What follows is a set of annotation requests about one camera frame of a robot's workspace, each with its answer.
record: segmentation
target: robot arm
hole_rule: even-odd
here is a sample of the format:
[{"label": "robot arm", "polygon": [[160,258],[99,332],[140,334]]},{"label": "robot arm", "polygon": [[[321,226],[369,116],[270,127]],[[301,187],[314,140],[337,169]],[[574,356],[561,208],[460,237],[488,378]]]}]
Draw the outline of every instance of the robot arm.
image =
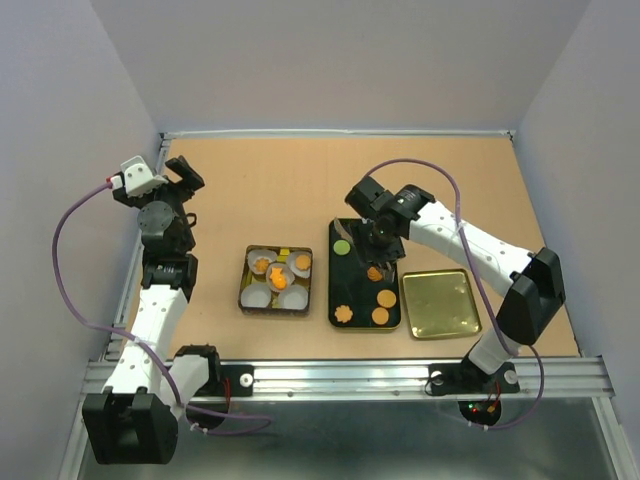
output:
[{"label": "robot arm", "polygon": [[[469,266],[455,215],[428,192],[406,185],[393,195],[367,176],[345,201],[365,220],[352,232],[362,261],[379,266],[397,261],[405,256],[400,241],[405,238]],[[565,293],[560,261],[548,248],[533,254],[466,222],[462,226],[480,277],[504,297],[496,320],[509,349],[491,330],[465,356],[455,378],[444,379],[474,391],[491,380],[511,352],[536,342],[564,303]],[[441,391],[451,390],[446,386]]]},{"label": "robot arm", "polygon": [[[131,333],[161,360],[168,356],[196,282],[198,260],[189,253],[196,219],[185,213],[183,203],[204,186],[183,157],[169,160],[167,168],[181,180],[157,175],[141,157],[123,163],[109,179],[116,201],[140,209],[143,278]],[[136,342],[127,342],[102,393],[87,395],[82,415],[98,463],[167,463],[184,404],[198,389],[220,380],[215,347],[183,347],[171,367],[174,385],[153,360]]]}]

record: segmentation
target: gray wall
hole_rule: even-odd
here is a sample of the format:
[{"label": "gray wall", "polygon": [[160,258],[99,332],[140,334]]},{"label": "gray wall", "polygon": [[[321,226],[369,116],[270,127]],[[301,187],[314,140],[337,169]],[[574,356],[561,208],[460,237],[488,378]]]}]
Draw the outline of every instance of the gray wall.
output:
[{"label": "gray wall", "polygon": [[161,131],[514,128],[588,0],[92,0]]},{"label": "gray wall", "polygon": [[580,345],[602,354],[640,458],[640,3],[594,0],[516,136]]},{"label": "gray wall", "polygon": [[[157,134],[86,0],[5,2],[0,66],[0,476],[50,479],[105,340],[65,310],[51,236],[121,161],[157,152]],[[95,321],[113,320],[134,231],[133,212],[103,194],[63,232],[70,293]]]}]

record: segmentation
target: metal tray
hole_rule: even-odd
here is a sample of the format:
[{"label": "metal tray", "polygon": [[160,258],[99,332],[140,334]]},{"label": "metal tray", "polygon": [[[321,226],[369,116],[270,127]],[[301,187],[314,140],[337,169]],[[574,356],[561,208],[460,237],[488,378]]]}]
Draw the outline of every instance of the metal tray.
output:
[{"label": "metal tray", "polygon": [[415,338],[468,337],[482,330],[469,278],[462,269],[406,273],[402,294]]}]

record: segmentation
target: purple cable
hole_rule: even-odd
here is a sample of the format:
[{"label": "purple cable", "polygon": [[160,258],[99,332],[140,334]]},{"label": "purple cable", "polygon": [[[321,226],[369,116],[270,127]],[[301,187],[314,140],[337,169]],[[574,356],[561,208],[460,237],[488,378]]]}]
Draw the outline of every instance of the purple cable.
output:
[{"label": "purple cable", "polygon": [[[471,248],[469,247],[469,241],[467,240],[467,235],[464,232],[464,227],[460,225],[460,223],[462,222],[462,215],[460,213],[460,210],[461,210],[461,208],[460,208],[460,188],[458,187],[458,184],[456,183],[455,179],[451,176],[451,174],[449,172],[447,172],[444,168],[440,167],[439,165],[436,165],[435,163],[427,162],[426,160],[418,160],[418,159],[415,159],[415,158],[396,158],[396,159],[393,159],[393,160],[387,160],[387,161],[382,162],[382,163],[376,165],[375,167],[373,167],[371,170],[369,170],[367,173],[365,173],[364,176],[368,177],[371,174],[373,174],[374,172],[380,170],[382,167],[386,167],[387,165],[393,165],[395,163],[413,163],[413,164],[416,164],[416,165],[422,165],[424,167],[429,167],[429,168],[431,168],[433,170],[436,170],[437,172],[441,173],[442,175],[444,175],[447,178],[447,180],[449,180],[449,183],[453,187],[453,191],[455,193],[454,215],[455,215],[455,219],[456,219],[456,227],[458,228],[458,232],[459,232],[459,235],[460,235],[460,242],[462,243],[462,249],[464,250],[464,255],[467,258],[467,263],[469,264],[469,270],[471,270],[471,275],[473,276],[473,280],[474,280],[476,286],[478,287],[478,291],[480,292],[480,297],[482,298],[482,303],[484,304],[484,306],[485,306],[485,308],[487,310],[487,314],[489,315],[489,319],[491,320],[491,325],[493,325],[493,329],[496,332],[496,336],[498,337],[498,341],[500,342],[500,345],[502,346],[502,348],[504,348],[505,352],[509,353],[513,357],[517,357],[518,356],[518,352],[513,352],[507,346],[507,343],[504,340],[504,336],[502,334],[502,331],[498,327],[498,320],[496,319],[496,316],[493,313],[493,308],[491,308],[491,303],[489,302],[489,297],[487,296],[487,292],[486,292],[486,290],[484,288],[484,285],[482,285],[482,280],[481,280],[481,277],[480,277],[480,273],[478,272],[478,267],[476,266],[476,263],[475,263],[475,261],[473,259],[473,256],[471,255]],[[521,423],[522,421],[527,419],[538,408],[538,404],[540,403],[540,400],[542,399],[542,394],[544,392],[544,367],[542,365],[542,359],[540,358],[540,355],[538,355],[538,352],[536,351],[536,349],[533,348],[532,346],[529,346],[529,348],[531,349],[531,351],[533,352],[534,356],[536,357],[536,360],[538,361],[538,365],[540,367],[540,389],[538,390],[538,396],[536,397],[533,405],[531,406],[531,408],[529,409],[529,411],[527,413],[525,413],[521,417],[517,418],[516,420],[513,420],[512,422],[505,423],[504,425],[498,425],[498,426],[489,427],[490,430],[503,430],[505,428],[509,428],[509,427],[513,427],[515,425],[518,425],[519,423]]]},{"label": "purple cable", "polygon": [[234,413],[219,413],[219,412],[213,412],[212,410],[207,410],[206,408],[196,407],[195,405],[187,405],[187,410],[190,410],[196,413],[202,413],[204,415],[228,418],[231,420],[259,420],[264,422],[264,424],[258,425],[257,427],[249,427],[243,430],[233,430],[229,432],[229,431],[218,431],[215,429],[205,430],[204,428],[200,427],[197,423],[191,422],[187,419],[187,422],[189,422],[189,425],[191,425],[193,428],[195,428],[199,432],[204,433],[205,435],[214,435],[214,436],[220,436],[220,437],[246,435],[248,433],[254,433],[254,432],[257,432],[258,430],[262,430],[263,428],[267,428],[273,422],[273,419],[267,415],[241,415],[241,414],[234,414]]},{"label": "purple cable", "polygon": [[[169,369],[165,367],[164,362],[153,349],[147,345],[145,342],[140,340],[137,336],[133,335],[131,332],[128,332],[124,329],[114,328],[114,327],[106,327],[103,325],[96,325],[95,323],[89,322],[75,307],[69,295],[67,294],[67,290],[64,287],[64,283],[62,282],[62,275],[60,274],[60,261],[58,258],[58,243],[60,241],[60,233],[62,232],[62,227],[64,227],[65,223],[71,216],[73,212],[75,212],[78,208],[84,205],[88,200],[98,195],[100,192],[108,190],[113,185],[111,182],[106,182],[100,185],[98,188],[92,190],[87,193],[84,197],[78,200],[76,203],[71,205],[71,207],[64,212],[62,218],[58,222],[58,226],[53,234],[53,241],[51,243],[51,259],[53,261],[53,273],[56,277],[56,284],[58,285],[58,290],[60,290],[60,295],[62,295],[62,300],[64,300],[65,305],[71,312],[71,314],[80,322],[83,326],[90,328],[92,330],[97,330],[99,332],[112,333],[115,335],[120,335],[121,337],[126,338],[127,340],[136,343],[142,350],[145,351],[147,355],[151,358],[151,361],[158,367],[162,376],[167,380],[171,391],[176,399],[176,403],[180,406],[184,406],[182,400],[180,399],[180,391],[178,390],[178,386],[176,382],[173,380],[171,373],[169,373]],[[193,407],[191,405],[186,405],[187,409],[198,411],[199,413],[203,413],[205,415],[210,415],[212,417],[221,417],[221,418],[233,418],[238,420],[260,420],[266,422],[264,425],[259,425],[258,427],[253,427],[251,429],[239,430],[237,432],[220,432],[221,435],[243,435],[246,433],[256,432],[258,430],[262,430],[263,428],[269,426],[272,422],[270,417],[262,416],[262,415],[233,415],[233,414],[225,414],[220,412],[214,412],[212,410],[206,410],[199,407]]]}]

